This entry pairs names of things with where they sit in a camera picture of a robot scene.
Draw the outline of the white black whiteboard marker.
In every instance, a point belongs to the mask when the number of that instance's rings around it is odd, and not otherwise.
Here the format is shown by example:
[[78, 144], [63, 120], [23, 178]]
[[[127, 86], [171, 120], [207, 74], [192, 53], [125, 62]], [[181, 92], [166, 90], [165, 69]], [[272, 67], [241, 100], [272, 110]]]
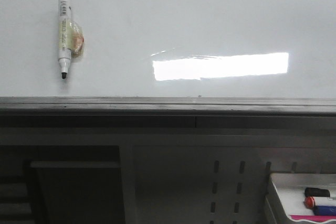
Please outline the white black whiteboard marker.
[[84, 48], [82, 28], [72, 19], [71, 0], [58, 0], [59, 15], [59, 54], [61, 78], [67, 78], [73, 58], [80, 57]]

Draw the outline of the white whiteboard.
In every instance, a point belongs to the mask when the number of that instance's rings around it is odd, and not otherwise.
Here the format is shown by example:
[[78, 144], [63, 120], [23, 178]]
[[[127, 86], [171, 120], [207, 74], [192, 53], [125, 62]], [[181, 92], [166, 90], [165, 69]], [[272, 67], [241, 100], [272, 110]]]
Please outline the white whiteboard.
[[335, 0], [1, 0], [1, 126], [335, 129]]

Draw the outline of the white slotted shelf panel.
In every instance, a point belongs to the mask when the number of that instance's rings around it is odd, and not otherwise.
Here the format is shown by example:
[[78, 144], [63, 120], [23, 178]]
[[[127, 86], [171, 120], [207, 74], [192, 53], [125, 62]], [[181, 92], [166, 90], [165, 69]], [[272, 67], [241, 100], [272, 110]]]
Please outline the white slotted shelf panel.
[[266, 223], [270, 174], [334, 173], [335, 137], [129, 135], [120, 160], [127, 223]]

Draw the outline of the white plastic tray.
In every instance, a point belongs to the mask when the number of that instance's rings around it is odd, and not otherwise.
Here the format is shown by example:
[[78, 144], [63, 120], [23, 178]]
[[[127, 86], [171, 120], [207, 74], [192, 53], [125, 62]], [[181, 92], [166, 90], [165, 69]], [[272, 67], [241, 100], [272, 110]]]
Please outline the white plastic tray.
[[268, 223], [335, 223], [293, 220], [290, 215], [315, 216], [304, 205], [306, 187], [329, 190], [335, 197], [335, 174], [272, 173], [265, 198], [264, 211]]

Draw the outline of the dark cabinet unit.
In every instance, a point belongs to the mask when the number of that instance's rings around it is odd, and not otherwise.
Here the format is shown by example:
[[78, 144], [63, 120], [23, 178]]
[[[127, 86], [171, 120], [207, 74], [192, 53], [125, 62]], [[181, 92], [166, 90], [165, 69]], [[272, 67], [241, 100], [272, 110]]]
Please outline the dark cabinet unit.
[[117, 146], [2, 146], [1, 223], [124, 223]]

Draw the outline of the red capped marker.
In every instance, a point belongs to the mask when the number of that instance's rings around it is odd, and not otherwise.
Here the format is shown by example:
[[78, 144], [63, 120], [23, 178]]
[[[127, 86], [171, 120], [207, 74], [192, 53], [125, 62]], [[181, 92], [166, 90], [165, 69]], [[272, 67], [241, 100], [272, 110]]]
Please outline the red capped marker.
[[335, 207], [335, 197], [314, 197], [309, 196], [304, 199], [305, 207], [313, 209], [314, 207], [326, 206]]

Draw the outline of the blue capped marker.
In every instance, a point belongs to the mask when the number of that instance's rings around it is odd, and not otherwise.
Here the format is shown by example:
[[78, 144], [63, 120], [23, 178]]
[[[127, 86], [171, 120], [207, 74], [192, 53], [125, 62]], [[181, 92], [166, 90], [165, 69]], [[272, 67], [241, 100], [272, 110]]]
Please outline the blue capped marker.
[[336, 216], [335, 206], [315, 206], [313, 213], [316, 216]]

